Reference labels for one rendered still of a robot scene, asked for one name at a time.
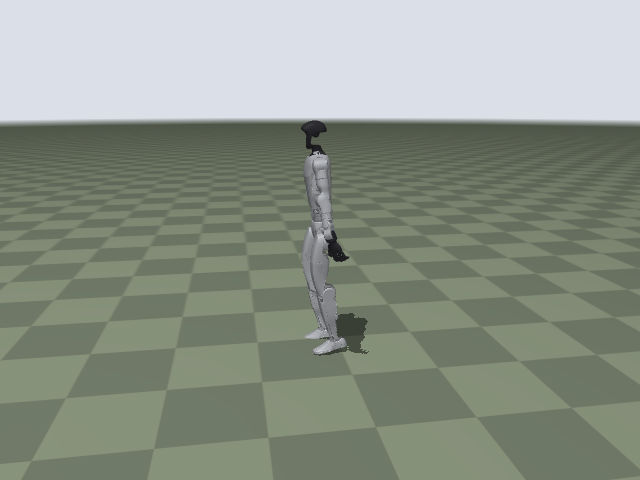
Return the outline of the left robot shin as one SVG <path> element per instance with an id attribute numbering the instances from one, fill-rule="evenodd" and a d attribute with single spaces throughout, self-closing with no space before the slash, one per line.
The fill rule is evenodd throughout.
<path id="1" fill-rule="evenodd" d="M 338 335 L 337 335 L 337 326 L 336 326 L 336 320 L 338 319 L 338 314 L 337 314 L 337 302 L 336 302 L 336 298 L 335 298 L 335 290 L 331 287 L 325 288 L 323 293 L 322 293 L 322 299 L 319 299 L 318 294 L 317 295 L 317 300 L 318 300 L 318 304 L 319 304 L 319 308 L 320 308 L 320 312 L 322 315 L 322 319 L 325 323 L 327 332 L 329 333 L 329 337 L 330 337 L 330 341 L 334 343 L 335 339 L 337 339 L 335 342 L 338 341 Z M 333 341 L 333 337 L 334 337 L 334 341 Z"/>

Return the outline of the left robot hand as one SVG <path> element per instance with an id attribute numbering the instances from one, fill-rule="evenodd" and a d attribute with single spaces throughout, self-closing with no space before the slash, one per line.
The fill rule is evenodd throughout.
<path id="1" fill-rule="evenodd" d="M 337 236 L 336 236 L 336 234 L 335 234 L 335 231 L 334 231 L 334 230 L 332 230 L 332 231 L 331 231 L 331 235 L 332 235 L 333 239 L 331 239 L 331 240 L 326 240 L 326 242 L 327 242 L 327 243 L 329 243 L 329 245 L 328 245 L 328 255 L 329 255 L 330 257 L 332 257 L 332 256 L 333 256 L 333 259 L 334 259 L 334 261 L 336 261 L 336 262 L 339 262 L 339 261 L 340 261 L 340 262 L 346 261 L 346 260 L 349 258 L 349 256 L 348 256 L 348 257 L 347 257 L 347 256 L 345 256 L 345 254 L 344 254 L 344 253 L 343 253 L 343 251 L 342 251 L 342 248 L 341 248 L 341 247 L 340 247 L 340 245 L 336 242 L 336 240 L 337 240 Z M 342 256 L 343 256 L 345 259 L 344 259 Z M 340 258 L 339 258 L 339 257 L 340 257 Z M 337 258 L 337 259 L 336 259 L 336 258 Z"/>

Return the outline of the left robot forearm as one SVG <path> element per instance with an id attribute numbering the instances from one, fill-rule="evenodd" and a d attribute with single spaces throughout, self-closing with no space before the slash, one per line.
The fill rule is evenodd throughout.
<path id="1" fill-rule="evenodd" d="M 326 195 L 320 195 L 318 197 L 318 203 L 321 209 L 319 210 L 319 214 L 321 214 L 322 229 L 324 231 L 324 237 L 326 240 L 331 240 L 333 239 L 331 235 L 331 231 L 334 230 L 334 223 L 333 223 L 332 214 L 331 214 L 332 213 L 331 203 Z"/>

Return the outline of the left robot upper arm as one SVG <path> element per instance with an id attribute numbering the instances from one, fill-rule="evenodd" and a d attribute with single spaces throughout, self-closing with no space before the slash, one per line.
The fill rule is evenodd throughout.
<path id="1" fill-rule="evenodd" d="M 315 198 L 315 204 L 320 207 L 318 197 L 326 195 L 330 201 L 330 190 L 328 181 L 328 162 L 324 158 L 316 158 L 312 163 L 313 172 L 316 177 L 316 184 L 320 194 Z"/>

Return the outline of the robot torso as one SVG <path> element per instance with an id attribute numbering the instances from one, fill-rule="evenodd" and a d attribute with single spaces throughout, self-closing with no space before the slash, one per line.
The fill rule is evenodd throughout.
<path id="1" fill-rule="evenodd" d="M 312 163 L 313 160 L 316 158 L 324 158 L 325 160 L 327 160 L 328 162 L 328 181 L 329 181 L 329 190 L 330 190 L 330 203 L 331 203 L 331 164 L 330 164 L 330 159 L 328 157 L 328 155 L 324 155 L 324 154 L 318 154 L 319 151 L 314 151 L 313 154 L 315 155 L 308 155 L 305 163 L 304 163 L 304 169 L 303 169 L 303 176 L 304 176 L 304 180 L 305 180 L 305 185 L 306 185 L 306 191 L 307 191 L 307 197 L 308 197 L 308 202 L 309 202 L 309 206 L 311 208 L 317 208 L 318 206 L 315 204 L 315 198 L 320 194 L 320 191 L 317 187 L 316 184 L 316 177 L 315 174 L 313 172 L 313 168 L 312 168 Z M 312 230 L 312 234 L 315 237 L 316 234 L 321 233 L 322 230 L 322 221 L 321 221 L 321 214 L 319 214 L 319 210 L 320 207 L 318 207 L 318 209 L 313 210 L 313 220 L 311 221 L 311 230 Z"/>

